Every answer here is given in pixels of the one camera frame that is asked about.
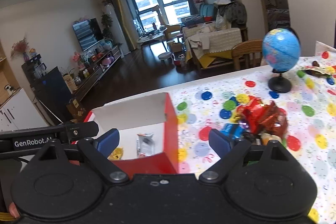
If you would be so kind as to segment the person left hand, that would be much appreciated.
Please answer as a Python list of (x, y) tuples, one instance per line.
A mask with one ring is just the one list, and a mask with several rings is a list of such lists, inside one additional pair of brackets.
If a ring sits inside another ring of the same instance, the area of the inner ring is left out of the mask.
[(20, 218), (20, 213), (13, 202), (9, 205), (9, 213), (16, 219)]

